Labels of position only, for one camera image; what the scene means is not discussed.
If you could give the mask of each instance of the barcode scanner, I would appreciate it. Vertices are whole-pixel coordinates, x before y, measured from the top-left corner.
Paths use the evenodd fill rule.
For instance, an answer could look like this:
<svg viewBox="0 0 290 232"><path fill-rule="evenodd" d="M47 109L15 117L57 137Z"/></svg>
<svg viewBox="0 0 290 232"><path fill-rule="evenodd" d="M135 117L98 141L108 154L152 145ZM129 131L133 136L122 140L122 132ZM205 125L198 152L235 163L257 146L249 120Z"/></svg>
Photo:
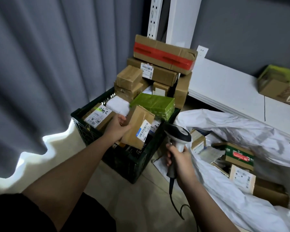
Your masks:
<svg viewBox="0 0 290 232"><path fill-rule="evenodd" d="M178 125L173 125L173 124L164 124L164 131L166 135L168 136L169 142L171 141L170 144L174 145L179 152L184 151L184 146L185 144L191 142L191 134L188 132L188 130L178 126ZM170 186L169 186L169 194L170 194L170 199L172 202L173 207L175 208L176 212L179 214L179 216L184 220L182 216L182 208L183 206L188 206L187 204L182 205L180 212L177 210L175 207L175 204L172 200L172 192L173 192L173 185L174 185L174 180L177 178L177 172L176 172L176 160L173 154L171 153L172 157L172 163L168 168L168 173L166 174L170 178Z"/></svg>

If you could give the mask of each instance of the black cord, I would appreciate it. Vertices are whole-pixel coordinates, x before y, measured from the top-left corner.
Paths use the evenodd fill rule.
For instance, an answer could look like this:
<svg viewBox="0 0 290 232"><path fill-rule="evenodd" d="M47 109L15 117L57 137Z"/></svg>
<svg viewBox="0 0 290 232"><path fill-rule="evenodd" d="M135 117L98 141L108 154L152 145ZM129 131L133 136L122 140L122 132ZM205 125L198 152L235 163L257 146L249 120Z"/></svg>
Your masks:
<svg viewBox="0 0 290 232"><path fill-rule="evenodd" d="M185 220L184 217L183 217L183 215L182 215L182 209L183 209L184 206L187 206L187 207L189 207L189 208L190 208L190 206L189 206L188 204L183 204L183 205L181 206L180 211L177 210L177 208L176 208L176 206L175 206L175 204L174 204L174 202L173 202L173 199L172 199L172 192L173 192L174 180L175 180L174 178L170 178L170 187L169 187L170 200L171 200L171 203L172 203L173 207L175 208L175 211L178 213L178 215L179 215L183 220Z"/></svg>

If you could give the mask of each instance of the white bag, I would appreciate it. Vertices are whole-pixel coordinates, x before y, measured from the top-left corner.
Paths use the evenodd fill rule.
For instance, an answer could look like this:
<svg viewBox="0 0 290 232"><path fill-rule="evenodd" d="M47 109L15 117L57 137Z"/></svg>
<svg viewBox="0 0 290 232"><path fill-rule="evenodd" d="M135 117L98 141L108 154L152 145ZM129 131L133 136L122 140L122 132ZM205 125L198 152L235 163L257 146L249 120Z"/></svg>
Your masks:
<svg viewBox="0 0 290 232"><path fill-rule="evenodd" d="M193 128L213 131L228 142L251 149L255 154L256 175L283 184L290 195L290 143L276 129L258 121L206 109L181 112L174 124L189 131ZM191 152L191 143L187 147ZM268 201L242 193L198 155L192 160L199 180L233 223L249 231L290 231L290 213L286 213L290 210L277 211ZM169 180L164 158L154 165Z"/></svg>

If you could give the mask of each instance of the right arm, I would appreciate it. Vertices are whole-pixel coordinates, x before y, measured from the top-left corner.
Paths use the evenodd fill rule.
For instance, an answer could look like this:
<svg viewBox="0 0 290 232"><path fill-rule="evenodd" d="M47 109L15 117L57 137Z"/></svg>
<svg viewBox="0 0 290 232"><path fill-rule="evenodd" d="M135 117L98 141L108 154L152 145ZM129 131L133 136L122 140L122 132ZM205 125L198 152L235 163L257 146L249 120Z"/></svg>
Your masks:
<svg viewBox="0 0 290 232"><path fill-rule="evenodd" d="M178 185L183 190L193 216L201 231L209 232L239 232L236 226L224 214L212 199L203 185L198 181L191 161L191 154L185 147L180 153L174 146L167 144L167 165L174 155L177 165Z"/></svg>

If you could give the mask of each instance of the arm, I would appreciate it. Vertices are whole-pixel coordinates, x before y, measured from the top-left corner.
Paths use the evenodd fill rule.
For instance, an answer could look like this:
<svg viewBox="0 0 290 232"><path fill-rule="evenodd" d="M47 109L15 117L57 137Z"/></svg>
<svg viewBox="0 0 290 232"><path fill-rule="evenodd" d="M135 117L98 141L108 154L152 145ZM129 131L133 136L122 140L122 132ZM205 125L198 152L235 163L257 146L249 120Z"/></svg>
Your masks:
<svg viewBox="0 0 290 232"><path fill-rule="evenodd" d="M106 150L130 129L130 125L121 126L125 120L124 116L116 114L102 137L23 191L48 215L58 231L68 219Z"/></svg>
<svg viewBox="0 0 290 232"><path fill-rule="evenodd" d="M185 147L184 152L180 153L172 145L167 144L167 148L169 150L167 165L169 166L172 162L172 153L177 164L178 185L183 190L201 231L239 232L197 180L188 149Z"/></svg>

